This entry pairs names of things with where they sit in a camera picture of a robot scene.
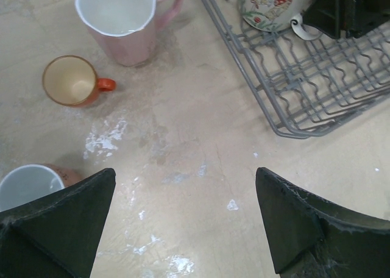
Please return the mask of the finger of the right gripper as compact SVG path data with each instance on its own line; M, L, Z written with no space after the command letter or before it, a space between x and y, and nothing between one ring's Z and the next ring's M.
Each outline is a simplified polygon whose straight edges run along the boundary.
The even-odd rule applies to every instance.
M314 0L303 23L330 38L360 38L389 21L389 0Z

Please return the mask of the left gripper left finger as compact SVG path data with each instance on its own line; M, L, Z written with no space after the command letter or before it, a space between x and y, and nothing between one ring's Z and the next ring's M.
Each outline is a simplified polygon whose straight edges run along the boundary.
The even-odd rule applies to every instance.
M1 277L90 277L115 185L105 168L1 212Z

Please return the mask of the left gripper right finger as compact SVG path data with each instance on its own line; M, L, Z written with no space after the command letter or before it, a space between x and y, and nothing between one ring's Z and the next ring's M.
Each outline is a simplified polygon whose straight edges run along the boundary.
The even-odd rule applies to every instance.
M255 178L280 277L389 277L389 221L355 212L267 168Z

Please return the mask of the small salmon pink cup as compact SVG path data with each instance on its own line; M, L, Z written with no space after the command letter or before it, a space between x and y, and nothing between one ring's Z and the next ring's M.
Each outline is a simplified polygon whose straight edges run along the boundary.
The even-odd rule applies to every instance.
M15 168L1 180L1 211L70 187L82 180L80 174L53 164L28 164Z

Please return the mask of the cream white mug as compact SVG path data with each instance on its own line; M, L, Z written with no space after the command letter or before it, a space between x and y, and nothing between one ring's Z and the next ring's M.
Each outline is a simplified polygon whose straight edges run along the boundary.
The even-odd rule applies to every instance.
M250 26L264 32L292 31L301 39L311 41L321 36L311 33L303 24L303 14L314 0L239 0L239 12Z

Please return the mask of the small red-orange cup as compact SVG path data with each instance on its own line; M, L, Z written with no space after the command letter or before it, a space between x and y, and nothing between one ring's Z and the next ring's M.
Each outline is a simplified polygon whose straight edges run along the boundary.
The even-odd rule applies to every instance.
M96 101L102 92L114 91L113 79L99 77L92 64L76 55L52 60L42 74L46 95L67 107L84 107Z

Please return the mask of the pink faceted mug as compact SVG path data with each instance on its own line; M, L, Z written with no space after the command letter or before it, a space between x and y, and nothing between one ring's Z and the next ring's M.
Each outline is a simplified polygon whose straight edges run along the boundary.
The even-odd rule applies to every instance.
M76 12L105 54L123 66L152 55L156 35L175 18L183 0L75 0Z

